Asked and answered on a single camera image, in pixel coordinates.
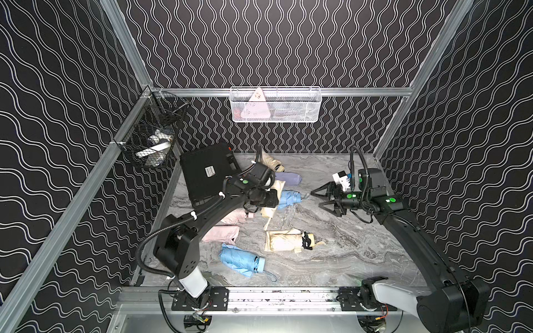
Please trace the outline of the cream sleeved umbrella front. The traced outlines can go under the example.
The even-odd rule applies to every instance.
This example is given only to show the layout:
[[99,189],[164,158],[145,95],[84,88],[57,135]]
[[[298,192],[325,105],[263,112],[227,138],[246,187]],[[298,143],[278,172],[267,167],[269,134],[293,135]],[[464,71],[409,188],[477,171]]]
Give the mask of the cream sleeved umbrella front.
[[275,202],[274,202],[274,205],[273,207],[267,207],[267,208],[262,208],[261,209],[261,215],[265,218],[268,218],[265,226],[264,226],[264,231],[267,231],[268,228],[269,228],[269,224],[271,222],[271,220],[273,219],[273,216],[275,215],[275,212],[276,212],[276,209],[280,203],[280,200],[281,200],[281,196],[282,196],[282,191],[283,191],[283,188],[285,186],[285,181],[283,180],[275,180],[273,182],[273,185],[269,188],[269,194],[275,194]]

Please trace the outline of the light blue sleeve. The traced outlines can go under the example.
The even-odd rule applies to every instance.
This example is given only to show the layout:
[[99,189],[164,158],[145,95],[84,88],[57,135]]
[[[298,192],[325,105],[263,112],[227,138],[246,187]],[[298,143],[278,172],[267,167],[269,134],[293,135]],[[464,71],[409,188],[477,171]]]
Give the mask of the light blue sleeve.
[[279,199],[277,208],[282,210],[286,207],[296,205],[307,199],[309,196],[309,193],[301,194],[300,192],[294,190],[283,190],[281,192],[281,197]]

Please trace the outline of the lavender umbrella sleeve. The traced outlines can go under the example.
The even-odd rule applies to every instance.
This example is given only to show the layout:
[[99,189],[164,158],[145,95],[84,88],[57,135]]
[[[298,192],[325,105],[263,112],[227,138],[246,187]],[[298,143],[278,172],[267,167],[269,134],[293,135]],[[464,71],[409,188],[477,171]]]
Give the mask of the lavender umbrella sleeve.
[[287,186],[301,184],[302,177],[298,173],[276,172],[276,180],[284,181]]

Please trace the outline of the pink umbrella sleeve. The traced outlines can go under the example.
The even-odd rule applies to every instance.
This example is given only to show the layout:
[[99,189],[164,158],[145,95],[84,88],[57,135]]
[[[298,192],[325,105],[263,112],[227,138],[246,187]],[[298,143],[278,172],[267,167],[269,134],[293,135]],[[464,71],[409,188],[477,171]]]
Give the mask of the pink umbrella sleeve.
[[204,242],[219,242],[235,245],[235,240],[240,233],[239,226],[223,225],[213,226],[202,238]]

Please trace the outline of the beige umbrella with wooden handle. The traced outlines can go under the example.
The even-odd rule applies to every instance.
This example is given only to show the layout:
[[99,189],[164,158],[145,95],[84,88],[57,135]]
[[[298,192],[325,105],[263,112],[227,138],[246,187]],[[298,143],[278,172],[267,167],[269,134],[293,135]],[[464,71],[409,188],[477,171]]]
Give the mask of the beige umbrella with wooden handle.
[[312,233],[298,229],[266,232],[266,252],[300,253],[302,250],[312,251],[317,246],[326,245],[325,241],[317,241]]

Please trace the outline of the light blue umbrella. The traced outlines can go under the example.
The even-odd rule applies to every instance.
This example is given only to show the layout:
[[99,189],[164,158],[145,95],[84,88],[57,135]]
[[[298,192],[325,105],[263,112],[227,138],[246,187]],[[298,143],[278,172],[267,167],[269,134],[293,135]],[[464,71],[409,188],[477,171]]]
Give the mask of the light blue umbrella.
[[273,273],[265,270],[267,261],[264,257],[244,251],[234,245],[222,244],[219,259],[230,269],[248,278],[255,274],[265,274],[272,282],[278,281]]

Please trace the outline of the pink sleeved umbrella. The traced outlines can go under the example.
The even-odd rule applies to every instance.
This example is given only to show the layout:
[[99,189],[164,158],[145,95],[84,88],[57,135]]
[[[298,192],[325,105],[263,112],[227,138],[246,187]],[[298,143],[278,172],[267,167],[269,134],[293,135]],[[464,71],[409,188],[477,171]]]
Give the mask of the pink sleeved umbrella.
[[229,225],[237,225],[244,223],[250,219],[253,219],[255,214],[253,212],[248,212],[244,208],[239,208],[232,211],[230,214],[226,215],[221,223]]

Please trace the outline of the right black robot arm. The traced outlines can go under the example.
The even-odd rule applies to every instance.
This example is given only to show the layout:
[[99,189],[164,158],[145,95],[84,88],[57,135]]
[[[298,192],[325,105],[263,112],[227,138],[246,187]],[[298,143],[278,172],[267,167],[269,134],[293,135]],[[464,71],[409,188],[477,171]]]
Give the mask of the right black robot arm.
[[365,211],[398,240],[426,281],[425,287],[406,287],[384,276],[370,277],[355,291],[341,290],[342,306],[350,301],[367,310],[390,305],[416,316],[429,332],[459,332],[481,324],[488,284],[469,277],[436,247],[401,197],[388,193],[379,169],[342,171],[311,194],[321,199],[322,210],[337,217]]

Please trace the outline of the beige umbrella at back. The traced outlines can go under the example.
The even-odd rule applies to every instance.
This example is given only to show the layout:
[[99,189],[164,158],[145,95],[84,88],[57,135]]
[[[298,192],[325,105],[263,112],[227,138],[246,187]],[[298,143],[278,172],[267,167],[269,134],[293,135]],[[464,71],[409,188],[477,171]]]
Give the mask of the beige umbrella at back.
[[282,164],[282,162],[277,160],[277,159],[275,159],[275,158],[273,158],[273,157],[271,157],[265,151],[262,151],[261,161],[262,161],[262,164],[264,164],[265,166],[269,167],[274,172],[284,172],[285,171],[285,167]]

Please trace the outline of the black tool case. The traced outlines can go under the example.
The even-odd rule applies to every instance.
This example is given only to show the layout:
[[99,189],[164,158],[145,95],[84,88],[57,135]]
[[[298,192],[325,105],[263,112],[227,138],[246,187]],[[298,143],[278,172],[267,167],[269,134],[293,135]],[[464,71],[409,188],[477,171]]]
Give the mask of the black tool case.
[[180,166],[194,208],[218,194],[226,176],[242,171],[227,142],[184,152],[180,156]]

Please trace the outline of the pink triangle card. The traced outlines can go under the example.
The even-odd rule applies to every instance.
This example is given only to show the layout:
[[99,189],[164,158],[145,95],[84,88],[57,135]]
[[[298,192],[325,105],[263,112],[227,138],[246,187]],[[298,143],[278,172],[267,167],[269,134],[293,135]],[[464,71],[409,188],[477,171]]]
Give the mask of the pink triangle card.
[[245,103],[240,116],[247,122],[266,120],[271,117],[269,105],[261,87],[255,89],[250,99]]

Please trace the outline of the white roll in basket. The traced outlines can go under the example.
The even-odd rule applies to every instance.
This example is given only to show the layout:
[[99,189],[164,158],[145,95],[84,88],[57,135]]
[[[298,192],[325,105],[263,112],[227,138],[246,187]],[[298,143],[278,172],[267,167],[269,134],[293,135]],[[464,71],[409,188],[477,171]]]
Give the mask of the white roll in basket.
[[143,167],[159,167],[166,160],[173,140],[170,130],[157,129],[148,137],[148,147],[136,152],[135,156]]

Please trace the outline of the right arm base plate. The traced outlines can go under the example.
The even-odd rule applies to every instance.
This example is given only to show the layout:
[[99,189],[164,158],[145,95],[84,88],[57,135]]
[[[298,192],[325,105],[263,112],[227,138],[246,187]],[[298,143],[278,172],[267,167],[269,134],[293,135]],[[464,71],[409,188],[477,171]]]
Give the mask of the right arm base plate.
[[378,302],[367,287],[340,287],[336,301],[343,312],[395,312],[397,307]]

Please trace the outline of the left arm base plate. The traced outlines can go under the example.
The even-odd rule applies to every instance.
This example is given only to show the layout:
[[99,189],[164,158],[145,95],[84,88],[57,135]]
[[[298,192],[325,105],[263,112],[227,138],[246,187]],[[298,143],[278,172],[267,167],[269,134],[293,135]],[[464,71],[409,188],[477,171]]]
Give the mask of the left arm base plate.
[[225,287],[208,287],[199,297],[194,298],[187,291],[178,292],[172,303],[172,311],[226,311],[230,291]]

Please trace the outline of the aluminium front rail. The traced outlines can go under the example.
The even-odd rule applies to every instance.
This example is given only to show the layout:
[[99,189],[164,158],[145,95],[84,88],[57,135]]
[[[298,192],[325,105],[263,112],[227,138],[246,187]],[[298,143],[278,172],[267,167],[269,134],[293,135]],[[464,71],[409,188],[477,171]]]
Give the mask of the aluminium front rail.
[[[159,300],[170,314],[192,314],[184,293],[176,296],[158,295],[158,287],[127,288],[119,297],[117,311],[121,314],[157,314]],[[213,287],[206,315],[332,315],[332,314],[399,314],[393,305],[366,308],[356,298],[357,287]]]

